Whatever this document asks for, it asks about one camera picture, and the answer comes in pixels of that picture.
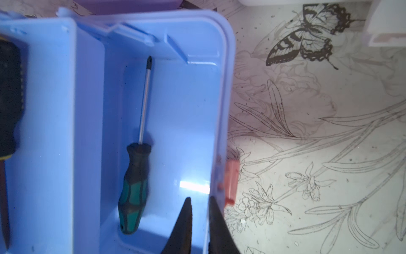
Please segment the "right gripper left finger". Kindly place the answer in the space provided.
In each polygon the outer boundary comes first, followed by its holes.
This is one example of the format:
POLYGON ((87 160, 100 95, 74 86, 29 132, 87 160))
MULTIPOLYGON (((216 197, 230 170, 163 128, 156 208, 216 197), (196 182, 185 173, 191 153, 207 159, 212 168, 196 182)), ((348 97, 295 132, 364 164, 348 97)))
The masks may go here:
POLYGON ((191 254, 192 205, 187 197, 161 254, 191 254))

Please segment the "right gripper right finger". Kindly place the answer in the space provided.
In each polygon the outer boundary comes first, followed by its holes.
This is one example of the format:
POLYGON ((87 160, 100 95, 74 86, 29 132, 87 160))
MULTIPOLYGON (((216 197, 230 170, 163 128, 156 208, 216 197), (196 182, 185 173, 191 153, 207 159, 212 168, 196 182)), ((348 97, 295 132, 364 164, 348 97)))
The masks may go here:
POLYGON ((209 198, 209 254, 240 254, 216 199, 209 198))

